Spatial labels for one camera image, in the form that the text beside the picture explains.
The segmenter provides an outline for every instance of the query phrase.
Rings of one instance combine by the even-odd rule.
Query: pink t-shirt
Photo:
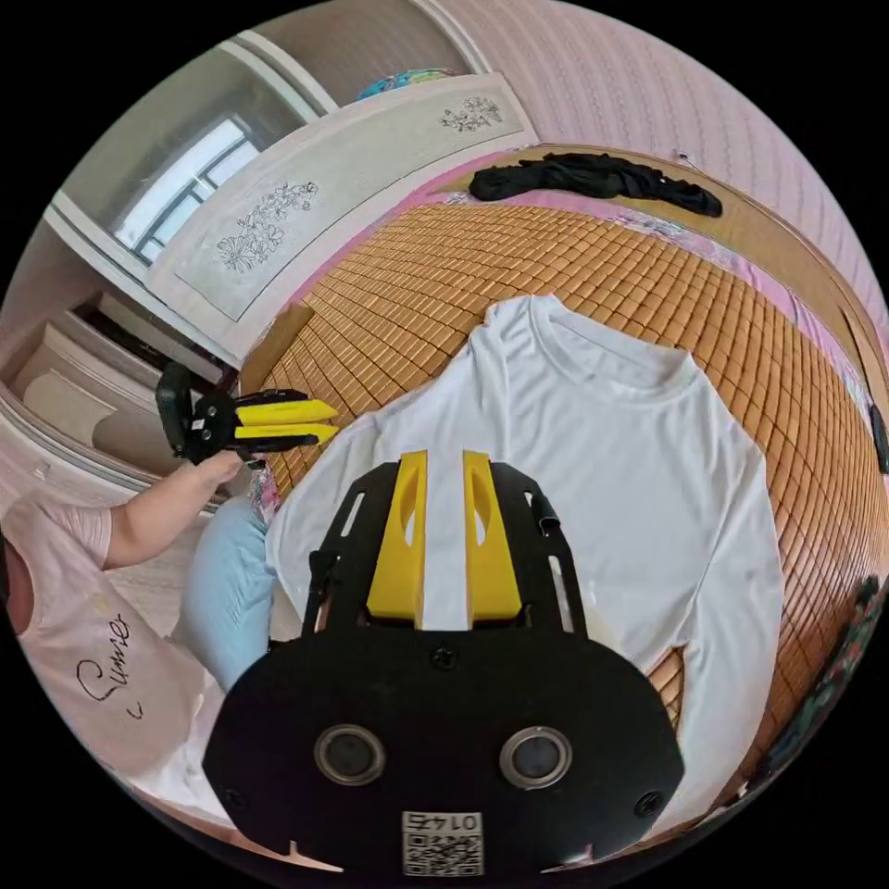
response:
[[[34,591],[19,641],[81,743],[144,793],[231,825],[201,768],[222,692],[102,572],[110,509],[24,498],[3,517],[3,533]]]

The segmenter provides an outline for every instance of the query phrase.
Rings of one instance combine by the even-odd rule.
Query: printed text on t-shirt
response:
[[[78,661],[77,681],[81,688],[93,701],[107,701],[115,692],[130,684],[130,674],[126,671],[127,655],[124,649],[130,647],[130,625],[118,614],[108,622],[111,630],[111,654],[108,656],[109,668],[107,675],[102,665],[96,660]],[[142,704],[136,701],[135,712],[127,707],[128,715],[135,720],[143,716]]]

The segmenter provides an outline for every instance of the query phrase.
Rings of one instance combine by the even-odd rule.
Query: colorful pillow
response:
[[[398,74],[384,77],[381,81],[373,83],[366,90],[362,90],[358,94],[358,100],[366,99],[368,96],[377,95],[378,93],[388,93],[389,90],[397,90],[400,86],[410,86],[411,83],[437,81],[442,77],[457,76],[456,71],[447,68],[421,68],[413,71],[401,71]]]

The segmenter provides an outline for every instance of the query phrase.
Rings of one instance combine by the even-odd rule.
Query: light blue jeans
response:
[[[276,575],[266,564],[266,530],[246,497],[219,507],[194,552],[179,622],[170,634],[223,692],[269,648]]]

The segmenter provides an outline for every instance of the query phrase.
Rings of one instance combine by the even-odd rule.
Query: camera lens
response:
[[[315,744],[315,761],[331,781],[360,786],[378,778],[385,764],[380,740],[358,725],[335,725]]]
[[[500,752],[504,777],[522,790],[550,787],[571,764],[571,746],[561,732],[533,726],[516,732]]]

